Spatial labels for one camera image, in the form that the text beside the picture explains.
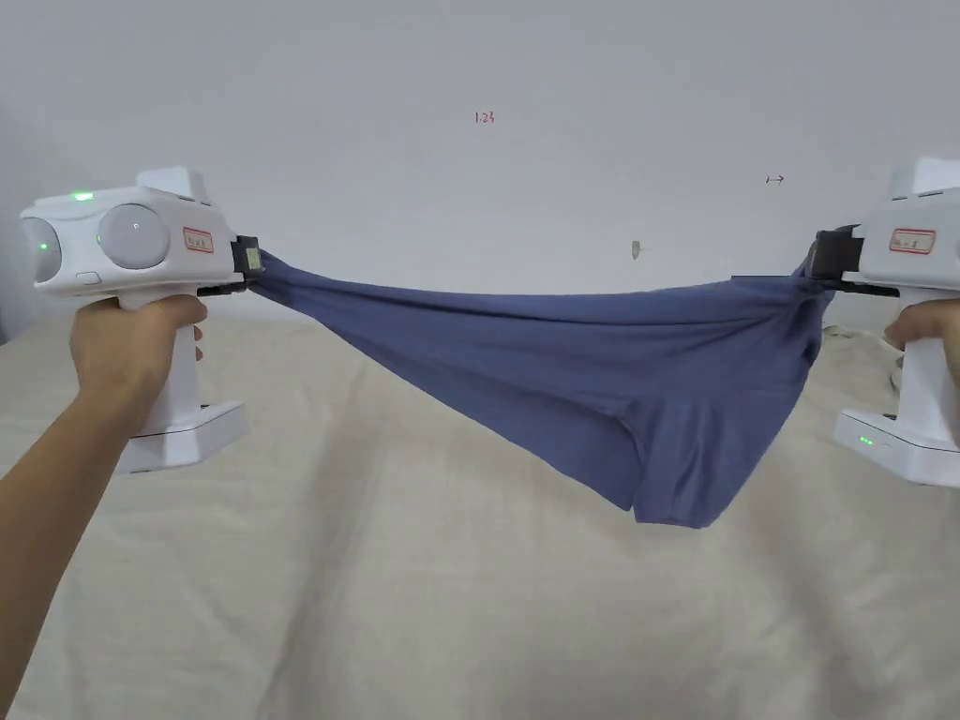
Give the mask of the person's right hand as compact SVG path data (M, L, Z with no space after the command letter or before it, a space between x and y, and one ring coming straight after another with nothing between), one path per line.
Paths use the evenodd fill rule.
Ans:
M941 339L950 357L959 354L959 299L931 299L905 307L885 330L885 337L904 350L920 339Z

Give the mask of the person's left hand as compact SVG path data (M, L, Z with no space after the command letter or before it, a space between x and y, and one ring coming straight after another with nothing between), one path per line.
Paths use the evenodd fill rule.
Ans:
M206 317L200 299L183 294L135 310L120 308L117 299L80 308L69 339L79 395L143 427L169 377L177 331L187 329L197 341L203 336L197 325Z

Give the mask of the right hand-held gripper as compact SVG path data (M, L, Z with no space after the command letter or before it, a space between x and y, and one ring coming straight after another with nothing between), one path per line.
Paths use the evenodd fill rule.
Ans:
M921 157L892 172L864 222L816 237L816 278L902 308L959 296L959 164ZM939 339L909 342L893 414L844 410L834 439L914 484L959 484L958 389Z

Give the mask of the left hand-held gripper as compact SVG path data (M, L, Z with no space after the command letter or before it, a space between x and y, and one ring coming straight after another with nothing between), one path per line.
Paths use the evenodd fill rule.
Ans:
M234 232L202 176L185 167L138 173L130 187L36 200L21 226L35 287L51 297L115 297L135 310L176 294L241 293L263 272L258 240ZM202 403L194 335L179 329L166 384L116 470L191 466L248 432L243 403Z

